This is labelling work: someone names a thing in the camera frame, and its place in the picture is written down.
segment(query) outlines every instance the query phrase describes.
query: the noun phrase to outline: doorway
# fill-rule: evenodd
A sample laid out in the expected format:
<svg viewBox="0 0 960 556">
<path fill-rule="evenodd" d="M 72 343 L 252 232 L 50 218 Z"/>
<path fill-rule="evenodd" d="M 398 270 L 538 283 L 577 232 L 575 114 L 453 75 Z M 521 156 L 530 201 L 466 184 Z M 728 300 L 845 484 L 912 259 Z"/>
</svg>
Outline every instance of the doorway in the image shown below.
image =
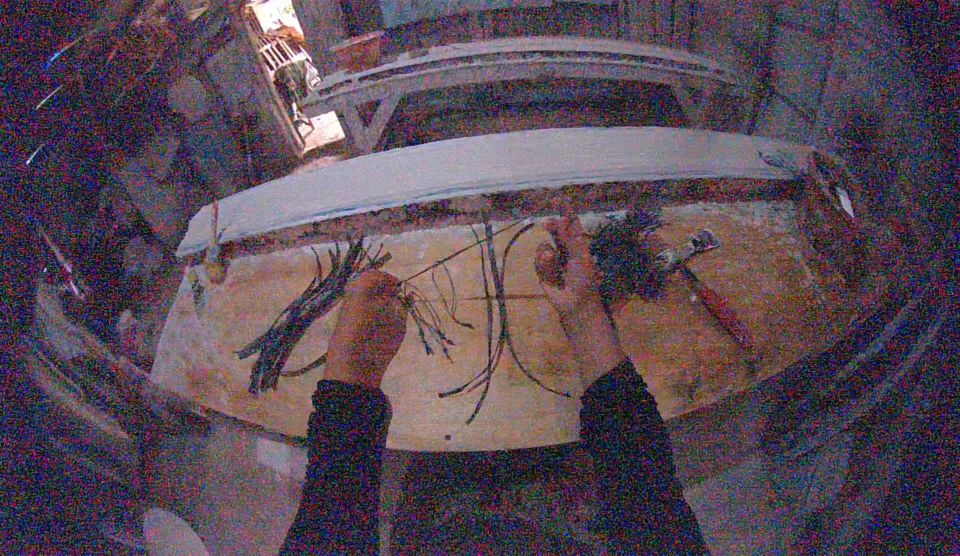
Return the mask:
<svg viewBox="0 0 960 556">
<path fill-rule="evenodd" d="M 257 58 L 269 76 L 270 90 L 301 143 L 304 154 L 343 141 L 336 112 L 307 117 L 298 107 L 320 76 L 306 52 L 304 29 L 292 0 L 250 0 L 244 22 Z"/>
</svg>

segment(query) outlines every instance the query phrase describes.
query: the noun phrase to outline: dark sleeve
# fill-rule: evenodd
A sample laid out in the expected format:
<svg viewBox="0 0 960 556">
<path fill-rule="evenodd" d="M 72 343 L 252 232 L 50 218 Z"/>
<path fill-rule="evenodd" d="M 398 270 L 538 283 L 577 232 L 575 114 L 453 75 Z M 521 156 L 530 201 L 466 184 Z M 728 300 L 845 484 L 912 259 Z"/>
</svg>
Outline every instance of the dark sleeve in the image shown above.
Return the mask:
<svg viewBox="0 0 960 556">
<path fill-rule="evenodd" d="M 614 554 L 708 554 L 684 500 L 664 419 L 625 360 L 581 397 L 580 437 L 600 503 L 594 530 Z"/>
<path fill-rule="evenodd" d="M 306 479 L 280 556 L 378 554 L 390 401 L 378 389 L 320 381 L 313 407 Z"/>
</svg>

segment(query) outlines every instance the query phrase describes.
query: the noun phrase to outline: person's left hand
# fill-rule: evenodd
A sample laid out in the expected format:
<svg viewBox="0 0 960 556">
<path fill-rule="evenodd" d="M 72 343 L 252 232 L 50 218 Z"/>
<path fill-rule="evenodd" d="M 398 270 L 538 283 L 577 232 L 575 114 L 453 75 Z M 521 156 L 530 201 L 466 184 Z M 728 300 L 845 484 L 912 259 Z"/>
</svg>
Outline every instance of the person's left hand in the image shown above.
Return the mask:
<svg viewBox="0 0 960 556">
<path fill-rule="evenodd" d="M 380 387 L 407 329 L 400 287 L 395 276 L 376 270 L 360 274 L 346 286 L 326 351 L 324 379 Z"/>
</svg>

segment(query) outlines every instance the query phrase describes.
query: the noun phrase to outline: hand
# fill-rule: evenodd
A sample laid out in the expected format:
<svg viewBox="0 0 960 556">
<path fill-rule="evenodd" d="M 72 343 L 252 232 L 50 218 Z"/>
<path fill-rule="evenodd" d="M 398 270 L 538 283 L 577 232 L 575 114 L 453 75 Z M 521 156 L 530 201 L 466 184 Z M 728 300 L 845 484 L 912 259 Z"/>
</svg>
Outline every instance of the hand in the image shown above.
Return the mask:
<svg viewBox="0 0 960 556">
<path fill-rule="evenodd" d="M 600 300 L 600 274 L 580 219 L 567 213 L 543 226 L 556 247 L 548 243 L 537 246 L 534 268 L 573 345 L 583 386 L 589 387 L 623 362 L 626 355 Z"/>
<path fill-rule="evenodd" d="M 324 379 L 380 386 L 406 333 L 400 286 L 395 276 L 380 271 L 366 271 L 346 286 L 326 351 Z"/>
<path fill-rule="evenodd" d="M 580 219 L 574 214 L 565 214 L 559 220 L 546 221 L 543 226 L 556 248 L 548 243 L 537 246 L 534 267 L 557 314 L 569 322 L 583 313 L 602 310 L 599 274 Z"/>
</svg>

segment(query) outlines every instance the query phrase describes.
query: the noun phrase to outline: wooden table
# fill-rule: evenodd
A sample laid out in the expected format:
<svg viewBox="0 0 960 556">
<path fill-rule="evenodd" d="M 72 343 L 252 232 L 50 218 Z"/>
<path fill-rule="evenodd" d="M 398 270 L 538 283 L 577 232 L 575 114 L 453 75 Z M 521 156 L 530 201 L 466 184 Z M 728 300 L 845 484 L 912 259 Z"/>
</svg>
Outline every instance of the wooden table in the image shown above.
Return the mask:
<svg viewBox="0 0 960 556">
<path fill-rule="evenodd" d="M 677 245 L 704 228 L 720 239 L 721 248 L 697 256 L 690 268 L 727 297 L 757 342 L 755 362 L 749 362 L 702 305 L 691 301 L 690 290 L 678 276 L 660 299 L 630 301 L 616 315 L 621 340 L 665 418 L 783 370 L 825 346 L 858 312 L 855 298 L 845 297 L 849 294 L 842 279 L 810 266 L 810 248 L 796 228 L 793 202 L 695 203 L 667 207 L 663 217 L 667 225 L 656 238 L 665 245 Z M 582 215 L 587 228 L 602 218 Z M 495 238 L 497 254 L 502 254 L 510 234 Z M 392 254 L 385 270 L 401 278 L 475 241 L 468 226 L 371 239 Z M 456 344 L 450 348 L 449 362 L 440 354 L 427 356 L 414 324 L 408 322 L 406 339 L 383 381 L 393 407 L 388 447 L 490 450 L 578 438 L 577 396 L 583 387 L 570 370 L 570 346 L 532 265 L 534 249 L 545 239 L 546 232 L 537 225 L 510 252 L 505 277 L 510 329 L 524 366 L 547 386 L 572 397 L 537 387 L 507 356 L 472 424 L 465 422 L 479 392 L 438 397 L 438 392 L 460 386 L 486 365 L 480 256 L 477 249 L 468 250 L 450 260 L 448 268 L 459 301 L 457 317 L 473 322 L 476 330 L 446 318 Z M 327 247 L 318 246 L 318 251 L 326 254 Z M 321 260 L 328 270 L 326 256 Z M 221 285 L 206 281 L 203 266 L 193 267 L 205 286 L 206 304 L 199 307 L 194 302 L 185 274 L 158 343 L 154 381 L 203 406 L 285 434 L 304 435 L 310 396 L 323 369 L 281 378 L 275 392 L 255 396 L 247 391 L 253 359 L 239 361 L 234 351 L 262 333 L 301 294 L 315 267 L 308 248 L 238 257 L 229 263 Z M 442 311 L 429 274 L 414 283 Z M 288 370 L 324 352 L 335 318 L 336 310 L 314 322 L 295 347 Z"/>
</svg>

